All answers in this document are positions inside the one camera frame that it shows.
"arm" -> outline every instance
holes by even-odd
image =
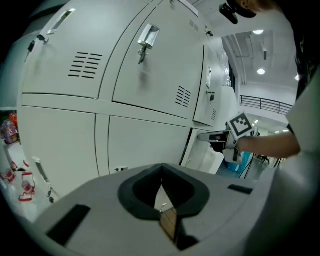
[[[300,152],[296,136],[292,132],[274,136],[243,137],[236,147],[240,152],[251,152],[273,158],[288,158]]]

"ceiling light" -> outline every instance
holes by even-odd
[[[256,35],[261,35],[264,32],[264,30],[254,30],[253,33]]]
[[[258,69],[257,72],[258,72],[259,75],[264,75],[266,73],[266,71],[264,69],[262,69],[262,68]]]

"blue object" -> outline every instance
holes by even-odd
[[[239,173],[241,175],[247,166],[250,155],[251,155],[251,153],[249,153],[249,152],[243,152],[242,153],[242,164],[225,162],[225,166],[229,171]]]

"floor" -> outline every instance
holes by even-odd
[[[257,159],[256,157],[254,157],[251,167],[245,176],[245,179],[257,181],[260,179],[262,172],[269,167],[273,167],[273,164],[269,165],[267,161],[265,163],[262,163],[260,159]],[[228,170],[225,164],[222,162],[216,175],[224,176],[224,177],[240,178],[241,174],[238,172]]]
[[[23,148],[19,142],[6,145],[3,141],[0,141],[0,175],[2,177],[0,179],[0,193],[3,194],[16,215],[33,223],[51,203],[47,197],[48,191],[44,191],[41,186],[44,181],[34,177],[33,170],[24,164],[25,159]],[[11,168],[11,161],[17,166],[16,169],[23,168],[25,171],[14,171],[14,179],[9,181],[6,177],[6,170]],[[34,187],[34,194],[24,193],[22,187],[24,181],[28,181]]]

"white wall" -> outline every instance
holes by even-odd
[[[294,105],[297,89],[267,83],[251,83],[241,85],[241,95],[269,99]]]
[[[269,131],[266,129],[262,129],[262,128],[258,129],[258,133],[260,133],[260,136],[268,136],[269,135]]]

